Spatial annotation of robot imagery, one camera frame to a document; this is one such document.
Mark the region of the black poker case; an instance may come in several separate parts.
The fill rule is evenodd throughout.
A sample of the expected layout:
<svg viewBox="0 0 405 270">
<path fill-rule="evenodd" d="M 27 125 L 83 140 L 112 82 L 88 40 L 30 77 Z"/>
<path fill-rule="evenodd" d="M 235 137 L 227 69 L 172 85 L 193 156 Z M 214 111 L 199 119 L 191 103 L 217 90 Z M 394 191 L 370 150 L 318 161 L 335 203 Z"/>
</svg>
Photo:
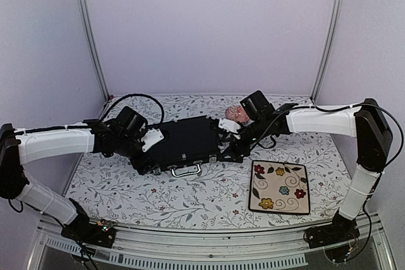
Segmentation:
<svg viewBox="0 0 405 270">
<path fill-rule="evenodd" d="M 197 116 L 168 121 L 158 127 L 163 140 L 153 145 L 148 154 L 153 159 L 151 173 L 180 169 L 220 160 L 219 120 Z"/>
</svg>

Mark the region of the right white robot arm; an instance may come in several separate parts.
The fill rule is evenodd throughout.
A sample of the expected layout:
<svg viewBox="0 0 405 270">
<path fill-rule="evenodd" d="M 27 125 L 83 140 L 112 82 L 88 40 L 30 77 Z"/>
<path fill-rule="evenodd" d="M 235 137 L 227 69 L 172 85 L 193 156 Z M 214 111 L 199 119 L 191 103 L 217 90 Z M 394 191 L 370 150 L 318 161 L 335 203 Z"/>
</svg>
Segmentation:
<svg viewBox="0 0 405 270">
<path fill-rule="evenodd" d="M 278 108 L 256 91 L 240 103 L 251 123 L 222 118 L 218 127 L 231 135 L 223 155 L 226 160 L 241 162 L 266 137 L 319 133 L 336 143 L 337 137 L 353 139 L 356 165 L 350 173 L 346 196 L 337 209 L 338 219 L 327 229 L 332 242 L 341 242 L 351 233 L 352 225 L 363 206 L 373 196 L 386 167 L 399 157 L 404 147 L 404 131 L 398 120 L 373 98 L 343 106 L 285 103 Z"/>
</svg>

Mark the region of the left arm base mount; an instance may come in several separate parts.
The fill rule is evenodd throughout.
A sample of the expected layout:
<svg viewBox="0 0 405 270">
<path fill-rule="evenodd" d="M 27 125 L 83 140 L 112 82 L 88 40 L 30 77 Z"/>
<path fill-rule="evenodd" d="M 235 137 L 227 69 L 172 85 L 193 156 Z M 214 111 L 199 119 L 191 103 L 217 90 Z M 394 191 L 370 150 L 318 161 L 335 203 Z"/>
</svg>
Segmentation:
<svg viewBox="0 0 405 270">
<path fill-rule="evenodd" d="M 91 223 L 89 218 L 77 216 L 70 224 L 63 225 L 61 236 L 80 243 L 111 249 L 116 238 L 116 229 L 103 223 Z"/>
</svg>

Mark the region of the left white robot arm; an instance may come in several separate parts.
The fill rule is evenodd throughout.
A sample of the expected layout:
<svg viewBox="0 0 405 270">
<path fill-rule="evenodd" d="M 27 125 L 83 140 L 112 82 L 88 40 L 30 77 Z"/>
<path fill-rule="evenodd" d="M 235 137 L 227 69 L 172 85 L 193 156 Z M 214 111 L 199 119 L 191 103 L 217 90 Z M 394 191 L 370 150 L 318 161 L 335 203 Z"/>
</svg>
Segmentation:
<svg viewBox="0 0 405 270">
<path fill-rule="evenodd" d="M 11 123 L 1 126 L 1 197 L 18 200 L 68 226 L 81 241 L 94 236 L 86 212 L 71 200 L 45 187 L 24 172 L 24 165 L 68 154 L 101 153 L 127 157 L 134 168 L 144 168 L 148 150 L 164 139 L 159 128 L 129 107 L 108 119 L 110 111 L 124 98 L 112 103 L 99 119 L 73 125 L 16 129 Z"/>
</svg>

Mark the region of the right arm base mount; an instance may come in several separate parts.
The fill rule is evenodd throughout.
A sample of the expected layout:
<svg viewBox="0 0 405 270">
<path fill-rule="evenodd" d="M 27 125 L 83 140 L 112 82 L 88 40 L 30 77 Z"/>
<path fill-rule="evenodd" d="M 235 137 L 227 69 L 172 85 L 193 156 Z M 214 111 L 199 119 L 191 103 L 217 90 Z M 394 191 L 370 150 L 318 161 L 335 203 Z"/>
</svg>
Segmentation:
<svg viewBox="0 0 405 270">
<path fill-rule="evenodd" d="M 326 258 L 341 264 L 349 260 L 359 241 L 357 223 L 330 223 L 312 226 L 304 231 L 303 240 L 311 249 L 324 248 Z"/>
</svg>

